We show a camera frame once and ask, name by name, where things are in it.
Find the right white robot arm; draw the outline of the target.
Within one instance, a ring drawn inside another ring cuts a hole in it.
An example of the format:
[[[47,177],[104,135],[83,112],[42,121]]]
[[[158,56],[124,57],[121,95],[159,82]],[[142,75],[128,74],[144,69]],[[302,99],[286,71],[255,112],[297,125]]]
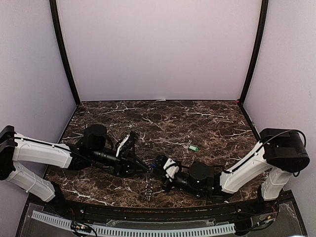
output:
[[[215,165],[194,161],[185,167],[179,161],[159,155],[152,165],[155,175],[162,181],[162,189],[186,191],[197,198],[226,199],[242,186],[269,171],[258,189],[259,198],[253,201],[252,210],[263,214],[278,198],[291,176],[298,176],[309,163],[306,136],[297,129],[265,128],[254,148],[235,165],[216,173]]]

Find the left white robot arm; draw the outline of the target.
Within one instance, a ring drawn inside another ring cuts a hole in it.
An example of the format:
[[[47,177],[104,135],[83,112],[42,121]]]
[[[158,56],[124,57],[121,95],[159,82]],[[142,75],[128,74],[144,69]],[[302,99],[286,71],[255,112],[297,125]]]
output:
[[[0,132],[0,179],[11,182],[42,201],[59,215],[66,215],[70,205],[62,199],[57,185],[37,176],[22,165],[29,161],[53,165],[68,170],[82,170],[91,166],[120,178],[149,171],[135,153],[138,135],[130,132],[117,145],[107,135],[107,128],[94,124],[86,128],[74,145],[54,144],[23,136],[11,125]]]

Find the green key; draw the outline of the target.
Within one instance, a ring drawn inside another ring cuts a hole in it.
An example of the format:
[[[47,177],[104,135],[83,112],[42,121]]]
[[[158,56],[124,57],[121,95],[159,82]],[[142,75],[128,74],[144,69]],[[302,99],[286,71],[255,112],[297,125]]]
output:
[[[185,149],[197,152],[198,151],[198,147],[195,145],[192,145],[191,143],[183,143],[182,145]]]

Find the black disc with keyrings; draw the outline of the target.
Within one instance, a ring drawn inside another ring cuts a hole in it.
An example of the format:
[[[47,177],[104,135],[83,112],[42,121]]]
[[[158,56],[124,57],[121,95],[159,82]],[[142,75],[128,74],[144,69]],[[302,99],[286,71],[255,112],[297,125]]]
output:
[[[149,173],[146,173],[146,185],[145,185],[145,199],[147,202],[150,202],[152,197],[155,195],[155,187],[154,187],[154,169]]]

